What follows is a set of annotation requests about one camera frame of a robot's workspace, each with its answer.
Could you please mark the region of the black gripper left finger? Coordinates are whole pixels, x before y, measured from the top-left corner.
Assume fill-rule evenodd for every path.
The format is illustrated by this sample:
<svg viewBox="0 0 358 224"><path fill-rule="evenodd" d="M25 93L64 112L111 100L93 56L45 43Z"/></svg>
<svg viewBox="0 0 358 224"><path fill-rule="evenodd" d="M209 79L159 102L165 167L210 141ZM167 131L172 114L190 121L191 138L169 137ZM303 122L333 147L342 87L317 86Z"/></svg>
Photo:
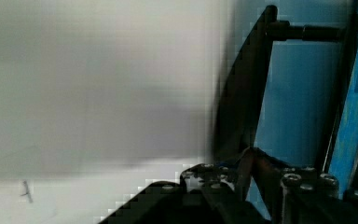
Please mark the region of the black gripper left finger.
<svg viewBox="0 0 358 224"><path fill-rule="evenodd" d="M98 224L270 224L237 198L235 179L227 167L198 164L177 183L148 185Z"/></svg>

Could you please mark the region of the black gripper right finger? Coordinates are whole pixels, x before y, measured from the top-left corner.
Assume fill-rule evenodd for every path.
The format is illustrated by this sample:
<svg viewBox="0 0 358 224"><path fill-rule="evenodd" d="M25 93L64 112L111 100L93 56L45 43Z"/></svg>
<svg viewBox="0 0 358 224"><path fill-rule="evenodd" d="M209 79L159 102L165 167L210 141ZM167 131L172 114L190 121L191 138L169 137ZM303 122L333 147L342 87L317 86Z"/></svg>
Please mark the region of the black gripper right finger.
<svg viewBox="0 0 358 224"><path fill-rule="evenodd" d="M339 182L329 173L291 166L258 147L245 149L245 173L255 181L271 224L358 224L358 189L339 198Z"/></svg>

